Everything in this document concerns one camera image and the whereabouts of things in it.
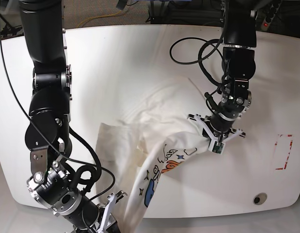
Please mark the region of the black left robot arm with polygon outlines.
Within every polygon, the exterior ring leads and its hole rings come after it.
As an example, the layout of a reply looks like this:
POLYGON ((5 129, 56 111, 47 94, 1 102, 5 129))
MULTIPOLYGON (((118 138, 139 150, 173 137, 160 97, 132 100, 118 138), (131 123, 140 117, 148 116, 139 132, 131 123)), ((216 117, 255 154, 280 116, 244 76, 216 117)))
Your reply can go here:
POLYGON ((253 50, 256 47, 255 11, 239 0, 226 0, 223 32, 221 65, 224 75, 216 89, 221 94, 221 101, 216 103, 213 94, 206 92, 206 105, 212 115, 189 115, 202 125, 203 137, 210 140, 209 151, 217 154, 223 152, 227 141, 246 135, 232 125, 252 102, 249 80, 256 70, 253 50))

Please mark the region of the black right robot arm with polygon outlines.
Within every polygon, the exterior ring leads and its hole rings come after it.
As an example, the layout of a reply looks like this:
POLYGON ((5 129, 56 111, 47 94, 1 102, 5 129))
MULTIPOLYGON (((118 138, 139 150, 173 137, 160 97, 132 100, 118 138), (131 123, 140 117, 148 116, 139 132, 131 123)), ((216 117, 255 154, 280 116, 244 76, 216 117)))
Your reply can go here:
POLYGON ((117 233, 118 223, 111 212, 124 192, 105 189, 105 204, 87 198, 105 171, 92 147, 88 151, 93 163, 81 162, 77 170, 69 164, 70 136, 84 146, 87 143, 69 125, 72 73, 66 61, 62 2, 21 0, 19 8, 34 64, 30 125, 25 133, 32 173, 28 190, 38 203, 68 220, 76 233, 117 233))

